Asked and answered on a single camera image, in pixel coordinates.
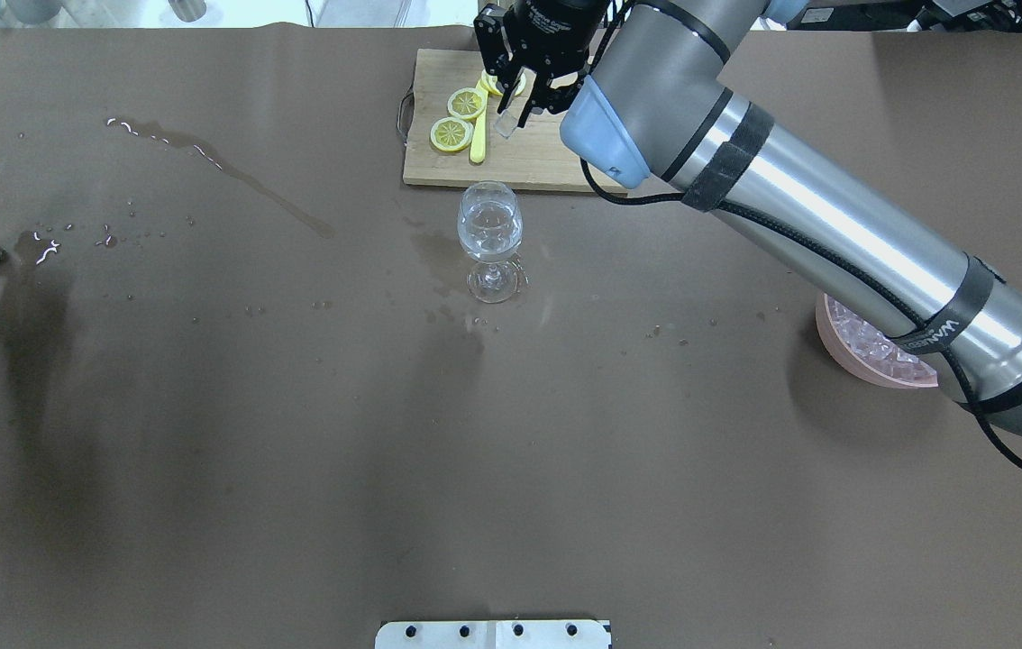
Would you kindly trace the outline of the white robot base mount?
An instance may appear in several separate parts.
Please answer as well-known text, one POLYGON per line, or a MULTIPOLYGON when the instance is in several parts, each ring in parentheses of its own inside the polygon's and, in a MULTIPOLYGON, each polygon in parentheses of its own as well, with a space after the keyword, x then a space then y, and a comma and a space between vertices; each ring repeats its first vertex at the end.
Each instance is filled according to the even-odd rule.
POLYGON ((502 619, 392 621, 375 648, 614 648, 608 621, 502 619))

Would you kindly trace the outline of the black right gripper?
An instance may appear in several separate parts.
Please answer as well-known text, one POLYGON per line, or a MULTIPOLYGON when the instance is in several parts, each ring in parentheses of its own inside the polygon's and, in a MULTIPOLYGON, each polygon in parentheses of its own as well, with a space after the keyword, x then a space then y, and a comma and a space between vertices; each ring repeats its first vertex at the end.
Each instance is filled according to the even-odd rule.
POLYGON ((503 114, 522 69, 532 69, 525 107, 516 127, 533 114, 564 114, 584 86, 589 46, 609 1, 516 1, 510 8, 486 4, 473 20, 483 66, 503 92, 496 108, 503 114))

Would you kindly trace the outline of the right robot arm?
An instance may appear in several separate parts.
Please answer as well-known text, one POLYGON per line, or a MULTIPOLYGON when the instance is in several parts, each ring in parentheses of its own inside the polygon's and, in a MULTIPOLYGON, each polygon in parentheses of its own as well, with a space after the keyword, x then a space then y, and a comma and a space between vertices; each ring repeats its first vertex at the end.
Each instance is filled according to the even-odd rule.
POLYGON ((485 5, 474 20, 500 89, 535 85, 516 122, 561 114, 585 169, 713 213, 938 372, 981 422, 1022 436, 1022 292, 721 82, 759 17, 800 1, 485 5))

